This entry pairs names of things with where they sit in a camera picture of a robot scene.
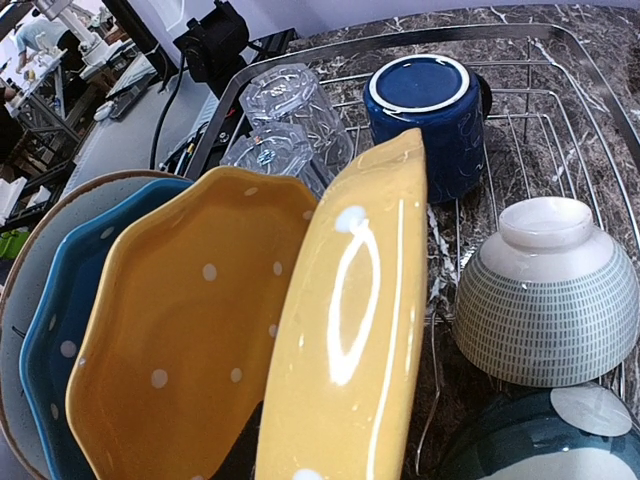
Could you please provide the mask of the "yellow plate with white rings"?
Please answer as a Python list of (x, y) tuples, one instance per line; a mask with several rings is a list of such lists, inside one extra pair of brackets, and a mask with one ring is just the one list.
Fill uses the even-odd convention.
[(266, 385), (259, 479), (397, 479), (428, 286), (427, 175), (411, 129), (353, 160), (319, 202)]

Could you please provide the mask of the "yellow polka dot plate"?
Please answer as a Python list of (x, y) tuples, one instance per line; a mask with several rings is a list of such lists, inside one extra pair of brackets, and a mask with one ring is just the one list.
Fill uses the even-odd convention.
[(298, 179), (216, 167), (105, 260), (66, 392), (99, 479), (208, 479), (264, 397), (317, 202)]

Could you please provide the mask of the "large beige plate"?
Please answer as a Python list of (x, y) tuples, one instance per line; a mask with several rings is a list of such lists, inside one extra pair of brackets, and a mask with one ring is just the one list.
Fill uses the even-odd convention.
[(1, 428), (11, 450), (35, 479), (49, 479), (35, 420), (19, 376), (23, 336), (39, 304), (54, 254), (64, 237), (157, 179), (164, 172), (124, 170), (99, 176), (64, 195), (36, 225), (15, 260), (1, 295)]

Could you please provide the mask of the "blue polka dot plate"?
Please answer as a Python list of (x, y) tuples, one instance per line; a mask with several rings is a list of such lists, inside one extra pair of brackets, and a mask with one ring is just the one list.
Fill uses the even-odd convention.
[(52, 479), (93, 479), (67, 420), (65, 395), (106, 256), (129, 225), (191, 185), (180, 177), (136, 177), (113, 205), (91, 213), (57, 244), (23, 340), (19, 374)]

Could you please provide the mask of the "right clear glass cup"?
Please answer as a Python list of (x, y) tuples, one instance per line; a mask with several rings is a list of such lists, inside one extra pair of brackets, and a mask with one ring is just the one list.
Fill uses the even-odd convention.
[(317, 199), (333, 179), (311, 146), (306, 130), (300, 125), (281, 122), (260, 126), (238, 139), (222, 157), (220, 165), (297, 178)]

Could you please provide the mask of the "clear glass cup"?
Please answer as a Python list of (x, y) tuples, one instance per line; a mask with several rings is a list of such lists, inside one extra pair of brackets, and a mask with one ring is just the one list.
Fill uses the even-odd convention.
[(303, 127), (314, 151), (334, 173), (350, 163), (354, 144), (315, 73), (302, 63), (273, 67), (240, 95), (253, 127), (272, 122)]
[(222, 157), (220, 165), (297, 178), (317, 199), (333, 179), (311, 146), (306, 130), (300, 125), (281, 122), (260, 126), (238, 139)]

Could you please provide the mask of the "left clear glass cup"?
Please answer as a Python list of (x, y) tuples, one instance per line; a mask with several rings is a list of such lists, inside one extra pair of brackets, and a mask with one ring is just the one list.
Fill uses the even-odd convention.
[(272, 122), (303, 127), (314, 151), (334, 173), (350, 163), (354, 144), (315, 73), (302, 63), (273, 67), (240, 95), (253, 127)]

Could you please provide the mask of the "dark blue ceramic mug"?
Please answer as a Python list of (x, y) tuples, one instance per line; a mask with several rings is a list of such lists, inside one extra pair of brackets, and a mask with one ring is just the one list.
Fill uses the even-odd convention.
[(374, 72), (363, 101), (375, 144), (421, 131), (431, 204), (459, 200), (479, 184), (493, 103), (484, 77), (448, 56), (409, 55)]

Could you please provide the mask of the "white green patterned bowl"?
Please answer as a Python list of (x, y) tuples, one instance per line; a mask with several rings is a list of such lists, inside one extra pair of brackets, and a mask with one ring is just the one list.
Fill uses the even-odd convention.
[(639, 337), (639, 281), (588, 205), (543, 196), (502, 211), (464, 266), (454, 340), (483, 372), (535, 388), (613, 370)]

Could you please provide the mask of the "teal and white bowl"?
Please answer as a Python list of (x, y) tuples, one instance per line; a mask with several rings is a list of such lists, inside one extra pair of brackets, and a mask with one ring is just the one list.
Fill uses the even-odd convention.
[(437, 479), (637, 479), (639, 421), (588, 382), (499, 395), (449, 442)]

